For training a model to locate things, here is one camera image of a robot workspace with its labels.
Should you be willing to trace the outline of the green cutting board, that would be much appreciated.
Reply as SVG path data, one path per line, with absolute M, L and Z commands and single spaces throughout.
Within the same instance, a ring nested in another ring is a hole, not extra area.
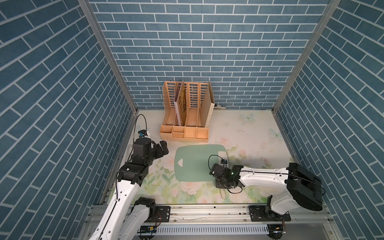
M 180 147 L 175 155 L 175 177 L 179 182 L 213 182 L 209 172 L 214 164 L 227 159 L 222 145 L 192 145 Z

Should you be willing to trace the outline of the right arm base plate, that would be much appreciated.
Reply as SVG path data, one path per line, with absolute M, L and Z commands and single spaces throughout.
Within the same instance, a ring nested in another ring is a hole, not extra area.
M 250 218 L 252 222 L 290 222 L 289 213 L 284 215 L 277 214 L 268 209 L 267 206 L 253 205 L 249 206 Z

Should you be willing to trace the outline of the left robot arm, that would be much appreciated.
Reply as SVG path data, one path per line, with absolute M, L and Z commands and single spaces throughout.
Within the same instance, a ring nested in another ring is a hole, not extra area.
M 155 200 L 144 197 L 136 201 L 129 215 L 127 213 L 153 161 L 168 153 L 166 141 L 157 144 L 143 137 L 133 143 L 129 160 L 118 171 L 114 199 L 90 236 L 91 240 L 132 240 L 145 221 L 155 218 Z

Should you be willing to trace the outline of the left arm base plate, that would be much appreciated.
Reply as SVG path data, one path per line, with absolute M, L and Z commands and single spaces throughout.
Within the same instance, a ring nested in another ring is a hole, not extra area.
M 170 220 L 170 206 L 147 207 L 146 205 L 135 205 L 131 210 L 131 216 L 144 219 L 144 223 L 168 223 Z

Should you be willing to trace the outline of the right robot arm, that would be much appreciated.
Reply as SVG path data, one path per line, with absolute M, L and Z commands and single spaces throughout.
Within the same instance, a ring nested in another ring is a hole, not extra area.
M 216 187 L 229 192 L 231 189 L 251 186 L 277 189 L 278 194 L 268 196 L 263 210 L 250 207 L 252 215 L 259 214 L 259 219 L 287 219 L 289 211 L 300 207 L 315 212 L 323 210 L 322 196 L 325 190 L 322 181 L 297 163 L 274 170 L 243 165 L 234 165 L 229 169 L 224 164 L 213 164 L 209 169 L 210 175 L 216 179 Z

